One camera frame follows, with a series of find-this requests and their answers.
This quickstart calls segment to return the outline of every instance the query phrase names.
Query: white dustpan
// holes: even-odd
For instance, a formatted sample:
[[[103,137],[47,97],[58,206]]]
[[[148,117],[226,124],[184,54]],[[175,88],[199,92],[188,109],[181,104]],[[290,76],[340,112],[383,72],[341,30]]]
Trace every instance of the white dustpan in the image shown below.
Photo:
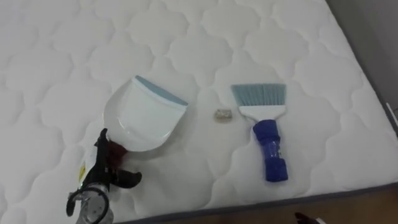
[[[167,140],[187,106],[187,102],[136,76],[108,100],[104,125],[110,140],[128,151],[148,151]]]

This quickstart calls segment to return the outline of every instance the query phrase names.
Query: quilted pattern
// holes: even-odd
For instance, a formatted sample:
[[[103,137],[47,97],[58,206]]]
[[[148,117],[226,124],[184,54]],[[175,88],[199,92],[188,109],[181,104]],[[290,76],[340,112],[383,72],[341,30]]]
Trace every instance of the quilted pattern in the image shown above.
[[[398,180],[398,141],[324,0],[0,0],[1,223],[73,222],[84,150],[137,74],[190,106],[164,146],[126,158],[144,178],[112,189],[116,221]],[[287,85],[279,184],[229,90],[262,82]]]

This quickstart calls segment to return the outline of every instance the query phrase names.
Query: brush handle grip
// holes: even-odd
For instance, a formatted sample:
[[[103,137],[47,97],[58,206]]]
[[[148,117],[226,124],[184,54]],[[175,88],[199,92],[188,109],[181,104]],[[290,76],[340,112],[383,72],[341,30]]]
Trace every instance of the brush handle grip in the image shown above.
[[[285,160],[280,157],[280,136],[273,119],[262,120],[253,127],[253,132],[261,146],[266,165],[266,180],[280,182],[288,179]]]

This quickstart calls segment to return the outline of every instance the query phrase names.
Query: light blue bristles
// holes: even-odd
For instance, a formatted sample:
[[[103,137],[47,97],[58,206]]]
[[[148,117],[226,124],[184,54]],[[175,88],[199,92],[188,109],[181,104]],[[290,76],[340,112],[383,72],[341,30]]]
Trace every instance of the light blue bristles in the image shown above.
[[[239,106],[285,105],[285,84],[240,84],[231,90]]]

